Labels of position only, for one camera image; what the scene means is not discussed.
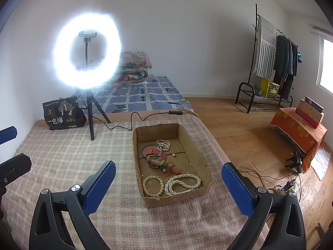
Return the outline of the black snack bag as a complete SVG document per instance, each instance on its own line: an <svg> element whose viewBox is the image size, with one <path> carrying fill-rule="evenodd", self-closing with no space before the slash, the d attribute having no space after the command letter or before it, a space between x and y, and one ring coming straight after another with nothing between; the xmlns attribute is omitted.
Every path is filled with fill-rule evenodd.
<svg viewBox="0 0 333 250"><path fill-rule="evenodd" d="M85 125L86 116L78 106L76 96L44 102L42 106L44 120L50 130L81 128Z"/></svg>

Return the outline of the cardboard box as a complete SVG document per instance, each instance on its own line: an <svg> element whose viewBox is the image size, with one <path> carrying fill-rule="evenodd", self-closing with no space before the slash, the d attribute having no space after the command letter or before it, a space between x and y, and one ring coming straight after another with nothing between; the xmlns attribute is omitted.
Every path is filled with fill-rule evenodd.
<svg viewBox="0 0 333 250"><path fill-rule="evenodd" d="M158 148L172 161L180 175L164 177L162 169L153 169L143 152ZM147 208L169 205L206 194L212 185L207 160L181 124L141 126L133 131L134 165L139 192Z"/></svg>

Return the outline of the blue patterned bed sheet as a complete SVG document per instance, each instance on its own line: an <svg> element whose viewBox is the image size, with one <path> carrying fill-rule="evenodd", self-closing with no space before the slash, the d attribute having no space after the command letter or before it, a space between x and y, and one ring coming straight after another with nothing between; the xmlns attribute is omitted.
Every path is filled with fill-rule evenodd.
<svg viewBox="0 0 333 250"><path fill-rule="evenodd" d="M91 89L95 99L107 114L182 109L191 104L166 76L150 76L136 85L100 86Z"/></svg>

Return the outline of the black tripod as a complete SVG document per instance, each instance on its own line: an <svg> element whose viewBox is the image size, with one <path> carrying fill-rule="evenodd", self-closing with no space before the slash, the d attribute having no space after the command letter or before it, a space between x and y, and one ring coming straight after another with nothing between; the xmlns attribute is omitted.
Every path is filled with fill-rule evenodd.
<svg viewBox="0 0 333 250"><path fill-rule="evenodd" d="M84 71L87 71L88 68L88 46L89 43L85 43L85 67ZM111 123L111 120L108 118L106 113L103 111L101 105L98 103L98 101L95 99L93 93L90 89L86 90L86 109L87 109L87 115L88 115L88 121L89 121L89 131L90 131L90 137L91 140L95 140L95 133L94 133L94 123L93 123L93 104L97 107L98 111L101 113L101 115L104 117L104 119L107 121L108 124Z"/></svg>

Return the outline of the black clothes rack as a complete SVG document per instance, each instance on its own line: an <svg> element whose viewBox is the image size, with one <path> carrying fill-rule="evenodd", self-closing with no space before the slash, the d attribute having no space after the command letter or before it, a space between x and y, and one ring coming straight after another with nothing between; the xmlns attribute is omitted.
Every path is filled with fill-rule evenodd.
<svg viewBox="0 0 333 250"><path fill-rule="evenodd" d="M293 81L302 62L298 45L255 9L255 39L249 76L239 84L235 104L254 110L292 106Z"/></svg>

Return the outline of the yellow box on rack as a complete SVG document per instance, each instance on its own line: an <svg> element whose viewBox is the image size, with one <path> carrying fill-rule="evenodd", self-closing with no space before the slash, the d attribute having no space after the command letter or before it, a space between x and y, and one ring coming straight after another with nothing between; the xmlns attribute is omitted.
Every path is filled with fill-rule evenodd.
<svg viewBox="0 0 333 250"><path fill-rule="evenodd" d="M279 85L268 79L263 79L260 89L262 90L261 96L268 99L275 99L279 92Z"/></svg>

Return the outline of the orange cloth covered stand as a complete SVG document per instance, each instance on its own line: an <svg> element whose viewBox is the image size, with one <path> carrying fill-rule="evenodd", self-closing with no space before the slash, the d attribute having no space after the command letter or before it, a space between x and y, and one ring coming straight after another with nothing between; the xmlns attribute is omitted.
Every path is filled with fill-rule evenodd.
<svg viewBox="0 0 333 250"><path fill-rule="evenodd" d="M303 173L306 173L311 167L311 161L314 159L317 150L326 137L327 129L322 124L313 127L296 110L297 108L295 107L280 108L269 125L278 127L305 154L301 168Z"/></svg>

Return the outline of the folded floral quilt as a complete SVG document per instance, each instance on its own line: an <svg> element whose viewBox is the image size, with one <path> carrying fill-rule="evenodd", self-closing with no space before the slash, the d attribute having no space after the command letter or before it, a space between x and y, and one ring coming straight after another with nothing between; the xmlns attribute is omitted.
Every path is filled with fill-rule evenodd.
<svg viewBox="0 0 333 250"><path fill-rule="evenodd" d="M143 83L148 79L149 69L152 69L152 63L145 52L122 52L119 65L112 78L112 84L121 86Z"/></svg>

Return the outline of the phone holder clamp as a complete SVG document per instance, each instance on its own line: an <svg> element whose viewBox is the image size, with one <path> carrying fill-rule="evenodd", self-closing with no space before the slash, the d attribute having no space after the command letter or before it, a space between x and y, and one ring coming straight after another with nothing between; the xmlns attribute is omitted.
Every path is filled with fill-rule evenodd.
<svg viewBox="0 0 333 250"><path fill-rule="evenodd" d="M87 32L84 30L78 33L78 36L82 38L83 42L85 43L89 43L93 38L96 38L97 35L97 32Z"/></svg>

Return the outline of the pink plaid blanket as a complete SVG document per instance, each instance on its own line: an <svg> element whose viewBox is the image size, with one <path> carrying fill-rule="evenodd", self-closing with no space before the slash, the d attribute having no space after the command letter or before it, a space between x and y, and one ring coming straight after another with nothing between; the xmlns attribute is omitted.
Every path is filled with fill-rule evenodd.
<svg viewBox="0 0 333 250"><path fill-rule="evenodd" d="M204 155L212 185L204 195L156 208L146 208L139 193L131 132L97 124L92 141L86 127L54 131L32 127L17 149L30 157L31 170L10 183L2 199L18 246L28 248L42 189L66 191L112 160L116 177L90 217L110 249L226 249L247 221L221 178L228 157L195 116L171 121L183 125Z"/></svg>

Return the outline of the striped hanging towel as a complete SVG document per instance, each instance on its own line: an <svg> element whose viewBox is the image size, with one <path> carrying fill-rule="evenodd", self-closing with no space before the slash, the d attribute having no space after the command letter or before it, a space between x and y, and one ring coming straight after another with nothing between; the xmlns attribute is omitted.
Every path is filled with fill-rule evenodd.
<svg viewBox="0 0 333 250"><path fill-rule="evenodd" d="M277 29L265 18L258 16L255 57L252 72L257 77L271 80L277 48Z"/></svg>

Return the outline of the dark hanging clothes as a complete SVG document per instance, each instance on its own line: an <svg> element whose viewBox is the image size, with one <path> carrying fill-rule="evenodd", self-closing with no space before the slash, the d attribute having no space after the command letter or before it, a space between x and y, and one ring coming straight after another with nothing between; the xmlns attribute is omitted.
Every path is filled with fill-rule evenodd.
<svg viewBox="0 0 333 250"><path fill-rule="evenodd" d="M277 37L277 48L274 62L273 82L279 85L278 94L288 100L297 76L298 49L292 41L285 36Z"/></svg>

